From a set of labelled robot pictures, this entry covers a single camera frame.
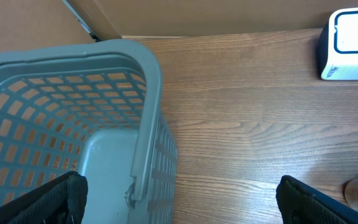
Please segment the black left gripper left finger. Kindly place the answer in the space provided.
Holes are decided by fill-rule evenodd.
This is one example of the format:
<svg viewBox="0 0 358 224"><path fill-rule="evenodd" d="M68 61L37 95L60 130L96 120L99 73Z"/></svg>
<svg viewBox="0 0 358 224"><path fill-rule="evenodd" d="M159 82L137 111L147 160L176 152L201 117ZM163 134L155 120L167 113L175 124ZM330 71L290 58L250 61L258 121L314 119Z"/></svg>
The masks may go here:
<svg viewBox="0 0 358 224"><path fill-rule="evenodd" d="M75 171L24 194L0 207L0 223L81 224L88 181Z"/></svg>

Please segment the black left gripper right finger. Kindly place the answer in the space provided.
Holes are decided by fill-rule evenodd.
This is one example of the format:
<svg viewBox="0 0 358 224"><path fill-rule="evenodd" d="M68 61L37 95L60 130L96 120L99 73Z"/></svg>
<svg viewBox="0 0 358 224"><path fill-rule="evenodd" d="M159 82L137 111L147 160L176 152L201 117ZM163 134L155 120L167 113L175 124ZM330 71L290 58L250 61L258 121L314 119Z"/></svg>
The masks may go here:
<svg viewBox="0 0 358 224"><path fill-rule="evenodd" d="M284 175L276 189L284 224L358 224L358 212L300 180Z"/></svg>

